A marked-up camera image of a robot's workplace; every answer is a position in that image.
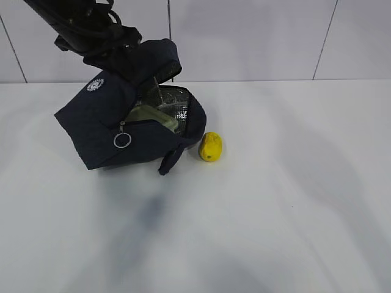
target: bag logo patch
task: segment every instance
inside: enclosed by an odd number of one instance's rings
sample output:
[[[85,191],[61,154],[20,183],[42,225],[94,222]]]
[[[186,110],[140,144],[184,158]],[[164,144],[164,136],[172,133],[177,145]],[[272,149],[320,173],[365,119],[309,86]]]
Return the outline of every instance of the bag logo patch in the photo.
[[[99,89],[104,83],[104,79],[103,78],[98,78],[94,81],[92,81],[88,86],[87,86],[87,90],[89,92],[93,92],[94,90],[97,90]]]

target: tile grout line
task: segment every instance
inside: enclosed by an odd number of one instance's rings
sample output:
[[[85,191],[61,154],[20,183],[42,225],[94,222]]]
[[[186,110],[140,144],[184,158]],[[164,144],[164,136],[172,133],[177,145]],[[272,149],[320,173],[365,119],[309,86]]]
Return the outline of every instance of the tile grout line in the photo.
[[[332,23],[332,20],[334,19],[334,14],[335,14],[335,11],[336,11],[336,9],[337,9],[338,1],[339,1],[339,0],[336,0],[336,1],[335,1],[334,10],[333,10],[332,15],[331,15],[329,27],[327,28],[326,36],[325,36],[324,41],[323,41],[322,50],[320,51],[318,63],[316,64],[315,72],[313,73],[312,80],[315,79],[316,71],[318,70],[318,66],[319,66],[319,63],[320,63],[320,59],[321,59],[321,57],[322,57],[322,53],[323,53],[323,50],[324,50],[324,46],[326,45],[326,40],[327,40],[327,37],[329,36],[331,23]]]
[[[167,0],[167,15],[169,19],[169,38],[172,41],[172,31],[171,31],[171,2]]]
[[[1,15],[0,15],[0,21],[1,21],[1,24],[2,24],[2,26],[3,26],[3,28],[4,28],[5,34],[6,34],[7,38],[8,38],[8,41],[10,42],[11,49],[12,49],[12,51],[13,51],[13,55],[15,55],[15,58],[16,58],[16,62],[18,62],[19,69],[20,69],[20,71],[22,72],[24,82],[25,82],[25,83],[28,83],[28,82],[27,82],[27,79],[26,79],[26,75],[24,75],[24,71],[23,71],[22,66],[21,66],[21,64],[20,64],[19,58],[18,58],[18,56],[17,56],[17,54],[16,54],[16,52],[15,52],[15,48],[13,47],[13,44],[12,44],[12,42],[11,42],[10,35],[8,34],[7,28],[5,27],[5,23],[3,22]]]

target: white table surface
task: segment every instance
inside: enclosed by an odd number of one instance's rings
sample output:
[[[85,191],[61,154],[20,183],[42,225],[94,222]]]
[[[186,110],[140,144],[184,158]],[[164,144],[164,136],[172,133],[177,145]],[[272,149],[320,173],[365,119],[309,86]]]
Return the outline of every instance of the white table surface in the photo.
[[[225,150],[167,176],[87,171],[82,84],[0,85],[0,292],[391,291],[391,81],[180,85]]]

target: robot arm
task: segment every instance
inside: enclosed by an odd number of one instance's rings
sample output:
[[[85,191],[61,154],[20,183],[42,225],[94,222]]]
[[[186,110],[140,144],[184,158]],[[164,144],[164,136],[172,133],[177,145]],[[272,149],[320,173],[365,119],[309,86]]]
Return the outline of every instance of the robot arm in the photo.
[[[59,33],[54,43],[62,51],[73,51],[83,56],[86,64],[130,79],[124,64],[129,63],[129,53],[142,36],[135,27],[122,26],[112,11],[114,0],[107,4],[96,0],[24,1]]]

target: metal ring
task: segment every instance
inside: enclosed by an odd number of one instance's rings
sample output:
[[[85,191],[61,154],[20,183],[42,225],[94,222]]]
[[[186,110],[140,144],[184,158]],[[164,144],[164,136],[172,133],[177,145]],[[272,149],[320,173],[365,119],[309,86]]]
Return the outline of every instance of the metal ring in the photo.
[[[123,146],[120,146],[120,145],[117,145],[117,139],[122,136],[122,135],[125,135],[125,136],[128,136],[129,137],[129,141],[123,145]],[[121,133],[118,133],[115,137],[114,137],[114,145],[117,147],[117,148],[126,148],[128,145],[130,145],[130,142],[132,141],[132,137],[130,136],[130,134],[126,133],[126,132],[121,132]]]

